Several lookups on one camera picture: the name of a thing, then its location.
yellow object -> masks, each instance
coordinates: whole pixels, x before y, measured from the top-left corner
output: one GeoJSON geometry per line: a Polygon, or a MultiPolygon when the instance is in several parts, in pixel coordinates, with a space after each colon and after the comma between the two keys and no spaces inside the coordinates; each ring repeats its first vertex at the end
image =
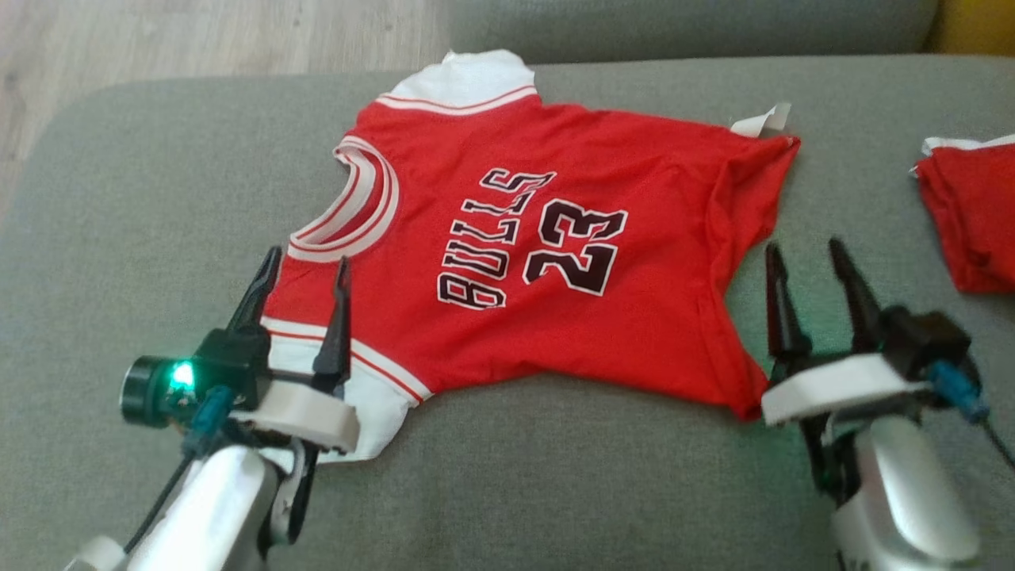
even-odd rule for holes
{"type": "Polygon", "coordinates": [[[1015,2],[941,0],[927,47],[945,54],[1015,56],[1015,2]]]}

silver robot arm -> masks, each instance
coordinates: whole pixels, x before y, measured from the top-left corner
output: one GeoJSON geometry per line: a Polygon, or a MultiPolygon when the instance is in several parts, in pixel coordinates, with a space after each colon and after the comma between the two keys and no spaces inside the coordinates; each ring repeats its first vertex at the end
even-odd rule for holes
{"type": "Polygon", "coordinates": [[[318,453],[355,451],[359,422],[334,397],[350,371],[348,266],[338,266],[314,375],[298,376],[269,369],[271,337],[260,326],[280,261],[272,247],[228,327],[212,331],[193,357],[142,357],[127,372],[124,419],[179,426],[184,458],[125,547],[96,538],[66,570],[262,571],[271,547],[296,541],[318,453]],[[188,467],[181,493],[149,531],[188,467]]]}
{"type": "Polygon", "coordinates": [[[853,324],[849,352],[815,355],[788,290],[777,245],[766,254],[768,349],[762,397],[770,426],[797,423],[817,489],[832,498],[843,570],[978,569],[980,540],[921,429],[924,410],[958,409],[987,422],[968,336],[939,312],[881,310],[841,241],[829,242],[853,324]]]}

gray fabric surface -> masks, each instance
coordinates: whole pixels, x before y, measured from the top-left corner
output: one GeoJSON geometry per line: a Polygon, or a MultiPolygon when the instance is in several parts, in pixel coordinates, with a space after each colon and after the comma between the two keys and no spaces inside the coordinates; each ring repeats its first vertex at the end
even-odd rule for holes
{"type": "MultiPolygon", "coordinates": [[[[997,429],[1015,442],[1015,303],[955,292],[906,173],[925,136],[1015,131],[1015,61],[536,71],[551,101],[713,123],[792,100],[790,130],[803,147],[776,236],[817,346],[849,343],[825,255],[837,233],[883,302],[944,308],[968,329],[997,429]]],[[[333,199],[344,173],[330,151],[356,111],[403,75],[133,84],[53,122],[0,226],[0,569],[57,569],[94,534],[129,537],[180,438],[123,424],[124,370],[141,354],[188,354],[224,324],[266,247],[333,199]]],[[[728,304],[767,364],[762,274],[755,249],[728,304]]],[[[1012,475],[957,415],[931,415],[927,426],[983,530],[989,568],[1008,568],[1012,475]]],[[[796,430],[544,376],[438,396],[410,413],[377,460],[322,469],[303,537],[271,561],[308,570],[826,569],[830,512],[796,430]]]]}
{"type": "Polygon", "coordinates": [[[530,63],[921,49],[937,0],[453,0],[452,48],[530,63]]]}

basketball jersey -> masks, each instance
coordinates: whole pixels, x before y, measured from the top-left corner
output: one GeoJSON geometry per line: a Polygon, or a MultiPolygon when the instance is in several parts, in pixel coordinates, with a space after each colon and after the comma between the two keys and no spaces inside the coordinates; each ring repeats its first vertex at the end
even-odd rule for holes
{"type": "Polygon", "coordinates": [[[450,54],[359,114],[349,179],[291,234],[264,311],[309,373],[352,276],[355,454],[435,394],[544,371],[758,414],[724,293],[774,225],[798,139],[544,104],[514,54],[450,54]]]}

blue connector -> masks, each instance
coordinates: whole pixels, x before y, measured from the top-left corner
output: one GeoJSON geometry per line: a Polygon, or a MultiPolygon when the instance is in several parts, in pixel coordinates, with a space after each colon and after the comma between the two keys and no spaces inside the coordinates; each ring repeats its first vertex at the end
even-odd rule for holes
{"type": "Polygon", "coordinates": [[[979,389],[969,377],[947,361],[931,365],[930,381],[934,391],[959,410],[970,425],[977,425],[991,414],[991,408],[979,398],[979,389]]]}
{"type": "Polygon", "coordinates": [[[204,396],[204,403],[197,410],[191,421],[190,430],[184,437],[184,454],[193,454],[200,458],[211,450],[215,436],[225,425],[229,413],[232,412],[232,402],[235,396],[225,385],[212,387],[204,396]]]}

